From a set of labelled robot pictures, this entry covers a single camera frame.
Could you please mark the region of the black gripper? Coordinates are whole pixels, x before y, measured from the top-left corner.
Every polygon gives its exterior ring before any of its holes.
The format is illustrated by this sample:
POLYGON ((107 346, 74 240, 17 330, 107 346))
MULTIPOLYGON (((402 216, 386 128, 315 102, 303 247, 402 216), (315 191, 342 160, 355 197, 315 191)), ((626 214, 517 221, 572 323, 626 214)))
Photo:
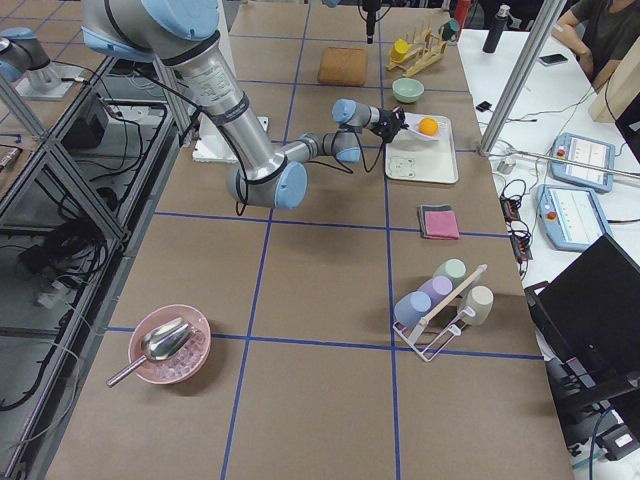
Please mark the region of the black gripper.
POLYGON ((364 21, 366 25, 366 43, 372 44, 375 35, 376 14, 381 9, 380 0, 362 0, 361 8, 366 15, 364 21))
POLYGON ((370 131, 383 142, 392 142, 403 129, 403 121, 396 118, 382 119, 370 127, 370 131))

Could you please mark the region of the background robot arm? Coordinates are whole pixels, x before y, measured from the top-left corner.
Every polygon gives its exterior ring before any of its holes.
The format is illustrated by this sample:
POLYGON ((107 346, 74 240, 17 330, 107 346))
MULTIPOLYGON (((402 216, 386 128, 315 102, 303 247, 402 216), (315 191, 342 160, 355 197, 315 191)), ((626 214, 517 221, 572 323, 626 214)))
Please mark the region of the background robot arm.
POLYGON ((26 27, 1 31, 1 76, 15 83, 18 94, 28 100, 60 101, 71 88, 35 33, 26 27))

